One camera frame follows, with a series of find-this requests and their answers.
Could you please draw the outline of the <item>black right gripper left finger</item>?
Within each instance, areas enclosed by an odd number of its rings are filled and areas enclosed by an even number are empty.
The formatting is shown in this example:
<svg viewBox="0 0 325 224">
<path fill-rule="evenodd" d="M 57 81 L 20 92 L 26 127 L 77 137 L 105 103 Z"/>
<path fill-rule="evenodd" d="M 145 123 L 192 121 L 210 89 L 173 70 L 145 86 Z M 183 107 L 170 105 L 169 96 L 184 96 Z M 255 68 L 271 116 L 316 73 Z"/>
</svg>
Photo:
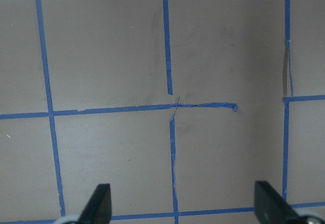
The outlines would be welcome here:
<svg viewBox="0 0 325 224">
<path fill-rule="evenodd" d="M 109 224 L 112 217 L 110 184 L 99 184 L 87 202 L 77 223 Z"/>
</svg>

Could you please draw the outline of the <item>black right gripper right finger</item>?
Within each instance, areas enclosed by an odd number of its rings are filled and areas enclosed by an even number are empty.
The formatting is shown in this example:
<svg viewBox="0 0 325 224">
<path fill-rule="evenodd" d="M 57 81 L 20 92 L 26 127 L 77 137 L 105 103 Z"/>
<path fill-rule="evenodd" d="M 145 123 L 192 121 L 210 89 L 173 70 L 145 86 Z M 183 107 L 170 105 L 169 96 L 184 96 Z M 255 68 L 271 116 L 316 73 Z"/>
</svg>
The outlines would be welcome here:
<svg viewBox="0 0 325 224">
<path fill-rule="evenodd" d="M 302 223 L 299 215 L 267 181 L 254 184 L 254 214 L 262 224 Z"/>
</svg>

